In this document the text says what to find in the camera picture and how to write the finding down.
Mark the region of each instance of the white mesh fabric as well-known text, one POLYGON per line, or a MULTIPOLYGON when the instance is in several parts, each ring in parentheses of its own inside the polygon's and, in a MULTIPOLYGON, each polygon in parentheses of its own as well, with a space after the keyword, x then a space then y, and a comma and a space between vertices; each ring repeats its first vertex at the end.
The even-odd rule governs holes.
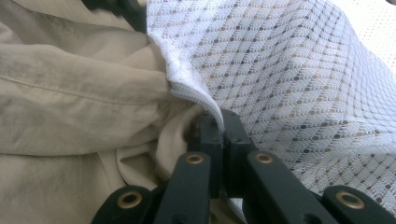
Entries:
POLYGON ((338 7, 151 0, 148 33, 177 95, 238 113, 309 189, 347 185, 396 214, 395 78, 338 7))

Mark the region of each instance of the white mesh net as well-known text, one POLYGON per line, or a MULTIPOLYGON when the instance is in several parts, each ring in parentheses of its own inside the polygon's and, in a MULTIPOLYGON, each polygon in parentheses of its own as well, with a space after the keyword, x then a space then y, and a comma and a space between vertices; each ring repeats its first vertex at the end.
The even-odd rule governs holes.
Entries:
POLYGON ((396 215, 395 42, 383 63, 315 0, 152 0, 148 33, 177 95, 238 113, 309 189, 347 185, 396 215))

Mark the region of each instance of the beige cloth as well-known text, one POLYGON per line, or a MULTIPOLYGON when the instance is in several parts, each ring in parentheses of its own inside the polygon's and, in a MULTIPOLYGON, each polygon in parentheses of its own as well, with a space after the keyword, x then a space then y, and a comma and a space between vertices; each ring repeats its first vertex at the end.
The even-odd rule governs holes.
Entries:
POLYGON ((114 190, 170 176, 202 108, 170 95, 159 49, 125 21, 16 2, 30 10, 0 1, 1 223, 90 223, 114 190))

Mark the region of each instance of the brass grommet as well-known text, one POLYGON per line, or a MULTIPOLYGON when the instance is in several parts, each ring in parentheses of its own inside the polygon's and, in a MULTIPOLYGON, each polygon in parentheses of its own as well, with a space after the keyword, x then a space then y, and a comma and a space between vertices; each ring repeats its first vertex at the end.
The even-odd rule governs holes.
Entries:
POLYGON ((196 154, 190 155, 190 156, 186 159, 186 161, 187 161, 188 163, 191 163, 191 164, 198 164, 198 163, 201 163, 203 160, 204 160, 204 157, 202 157, 202 156, 200 156, 200 155, 196 155, 196 154))
POLYGON ((261 163, 271 163, 273 160, 274 159, 270 155, 267 155, 267 154, 261 153, 256 156, 256 161, 259 161, 261 163))
POLYGON ((143 197, 139 192, 129 191, 123 193, 117 200, 117 203, 120 208, 128 209, 138 206, 142 202, 142 200, 143 197))
POLYGON ((364 207, 364 201, 361 198, 344 190, 338 191, 335 194, 335 198, 343 205, 353 209, 362 209, 364 207))

